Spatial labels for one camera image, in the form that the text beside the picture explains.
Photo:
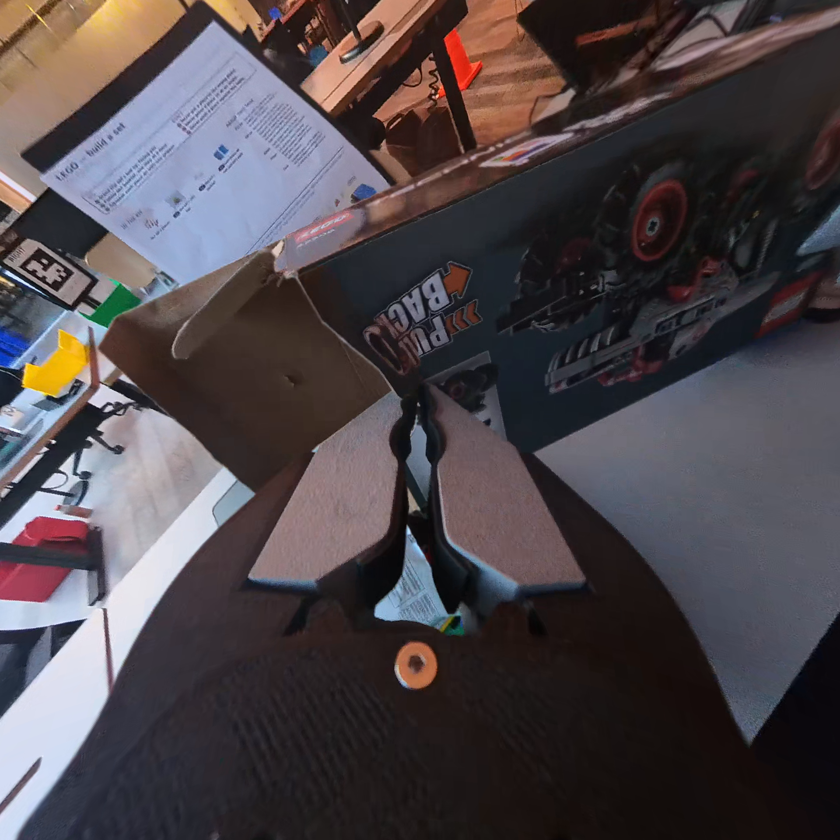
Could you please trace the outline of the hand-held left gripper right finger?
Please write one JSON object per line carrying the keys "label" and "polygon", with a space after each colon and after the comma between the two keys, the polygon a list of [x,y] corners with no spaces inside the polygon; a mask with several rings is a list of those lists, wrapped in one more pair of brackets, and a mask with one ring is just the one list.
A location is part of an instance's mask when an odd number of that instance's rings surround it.
{"label": "hand-held left gripper right finger", "polygon": [[478,634],[498,607],[586,592],[522,454],[435,385],[420,391],[430,465],[428,559],[446,613]]}

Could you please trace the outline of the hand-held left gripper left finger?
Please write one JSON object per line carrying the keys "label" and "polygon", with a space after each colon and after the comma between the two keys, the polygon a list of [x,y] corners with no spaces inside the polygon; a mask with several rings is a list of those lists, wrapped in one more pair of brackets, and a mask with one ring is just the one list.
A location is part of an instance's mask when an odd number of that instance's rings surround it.
{"label": "hand-held left gripper left finger", "polygon": [[404,567],[412,404],[386,395],[316,449],[248,572],[248,593],[340,606],[352,625]]}

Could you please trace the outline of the black lego set box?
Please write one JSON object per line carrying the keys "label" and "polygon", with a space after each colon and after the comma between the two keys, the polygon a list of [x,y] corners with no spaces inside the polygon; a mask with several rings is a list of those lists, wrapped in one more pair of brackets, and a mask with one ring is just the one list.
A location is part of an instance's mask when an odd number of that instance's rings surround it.
{"label": "black lego set box", "polygon": [[838,308],[838,2],[704,9],[645,71],[118,316],[252,489],[436,384],[534,452]]}

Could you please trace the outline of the printed plastic parts bag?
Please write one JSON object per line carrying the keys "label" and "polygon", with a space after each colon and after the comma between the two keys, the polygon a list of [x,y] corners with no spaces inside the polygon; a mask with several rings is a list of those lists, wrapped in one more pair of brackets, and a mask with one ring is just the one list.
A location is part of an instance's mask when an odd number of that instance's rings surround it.
{"label": "printed plastic parts bag", "polygon": [[406,529],[402,574],[395,586],[374,608],[386,622],[419,623],[448,636],[464,636],[461,615],[450,613],[440,600],[432,569],[411,530]]}

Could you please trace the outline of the black office chair base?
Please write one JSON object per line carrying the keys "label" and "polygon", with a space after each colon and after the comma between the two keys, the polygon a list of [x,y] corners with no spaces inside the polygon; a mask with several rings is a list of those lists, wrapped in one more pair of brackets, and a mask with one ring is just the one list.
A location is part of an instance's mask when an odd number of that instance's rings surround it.
{"label": "black office chair base", "polygon": [[127,421],[126,416],[112,417],[105,421],[99,428],[101,440],[94,438],[87,448],[81,450],[77,471],[91,474],[88,478],[91,487],[126,461],[124,452],[129,445]]}

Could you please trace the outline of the red plastic bin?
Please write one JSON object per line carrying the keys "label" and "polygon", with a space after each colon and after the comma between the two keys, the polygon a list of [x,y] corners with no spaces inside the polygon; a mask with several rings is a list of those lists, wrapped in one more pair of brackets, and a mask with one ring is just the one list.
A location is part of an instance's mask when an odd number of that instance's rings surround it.
{"label": "red plastic bin", "polygon": [[71,572],[87,571],[91,529],[80,519],[37,517],[2,542],[1,599],[45,603]]}

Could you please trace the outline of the green plastic bin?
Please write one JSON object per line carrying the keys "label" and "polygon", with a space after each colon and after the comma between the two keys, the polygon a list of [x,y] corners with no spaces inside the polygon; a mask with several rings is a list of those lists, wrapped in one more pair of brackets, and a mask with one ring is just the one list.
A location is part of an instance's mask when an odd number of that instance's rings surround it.
{"label": "green plastic bin", "polygon": [[114,319],[137,308],[142,302],[134,290],[106,277],[88,290],[78,303],[76,312],[88,321],[108,328]]}

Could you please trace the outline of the yellow plastic bin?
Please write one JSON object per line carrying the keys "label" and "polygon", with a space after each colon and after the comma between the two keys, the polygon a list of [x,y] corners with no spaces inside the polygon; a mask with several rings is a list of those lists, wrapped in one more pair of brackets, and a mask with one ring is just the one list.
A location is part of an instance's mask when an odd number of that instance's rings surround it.
{"label": "yellow plastic bin", "polygon": [[88,345],[58,329],[56,350],[41,364],[26,363],[22,386],[42,396],[57,398],[77,380],[89,361]]}

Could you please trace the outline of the black and white marker tag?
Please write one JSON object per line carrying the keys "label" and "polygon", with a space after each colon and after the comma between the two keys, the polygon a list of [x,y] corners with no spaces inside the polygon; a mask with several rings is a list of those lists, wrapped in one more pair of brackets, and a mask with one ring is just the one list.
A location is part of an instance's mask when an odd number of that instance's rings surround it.
{"label": "black and white marker tag", "polygon": [[67,310],[88,300],[98,280],[71,260],[30,238],[2,253],[2,267]]}

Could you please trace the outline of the white instruction sheet sign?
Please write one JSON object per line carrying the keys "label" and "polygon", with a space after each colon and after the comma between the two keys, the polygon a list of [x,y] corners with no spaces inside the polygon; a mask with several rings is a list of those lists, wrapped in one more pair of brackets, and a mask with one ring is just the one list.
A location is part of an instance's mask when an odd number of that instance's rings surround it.
{"label": "white instruction sheet sign", "polygon": [[180,285],[393,184],[202,2],[22,157]]}

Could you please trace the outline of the orange traffic cone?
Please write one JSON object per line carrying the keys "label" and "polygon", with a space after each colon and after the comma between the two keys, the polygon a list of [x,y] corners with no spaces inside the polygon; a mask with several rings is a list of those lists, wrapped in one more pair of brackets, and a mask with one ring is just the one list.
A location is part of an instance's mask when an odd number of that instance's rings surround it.
{"label": "orange traffic cone", "polygon": [[473,61],[467,54],[465,45],[457,29],[453,29],[444,38],[448,58],[453,67],[460,91],[468,89],[483,69],[482,61]]}

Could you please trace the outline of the wooden desk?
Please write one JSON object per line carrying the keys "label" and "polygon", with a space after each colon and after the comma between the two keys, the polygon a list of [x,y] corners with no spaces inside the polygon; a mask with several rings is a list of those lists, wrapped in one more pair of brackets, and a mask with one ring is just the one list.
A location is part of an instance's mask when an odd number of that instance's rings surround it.
{"label": "wooden desk", "polygon": [[476,148],[460,86],[458,65],[446,46],[468,14],[467,1],[381,1],[360,21],[360,29],[381,23],[383,33],[362,55],[342,63],[352,41],[347,36],[302,83],[301,89],[335,119],[350,109],[373,116],[397,93],[426,58],[431,57],[460,146]]}

